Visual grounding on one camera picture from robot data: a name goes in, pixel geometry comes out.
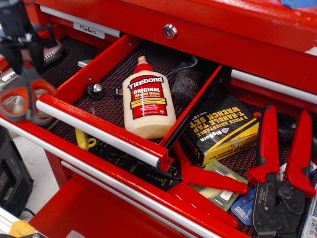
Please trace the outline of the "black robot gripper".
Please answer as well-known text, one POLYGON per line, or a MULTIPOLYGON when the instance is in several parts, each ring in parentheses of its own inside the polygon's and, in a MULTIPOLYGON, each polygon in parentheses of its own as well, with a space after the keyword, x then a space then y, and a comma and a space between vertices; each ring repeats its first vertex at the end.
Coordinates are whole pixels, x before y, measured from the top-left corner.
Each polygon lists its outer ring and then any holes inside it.
POLYGON ((0 26, 0 53, 13 71, 21 74, 23 61, 20 49, 28 48, 35 69, 41 73, 44 67, 44 48, 57 46, 52 27, 46 26, 50 36, 41 38, 21 0, 0 2, 0 26))

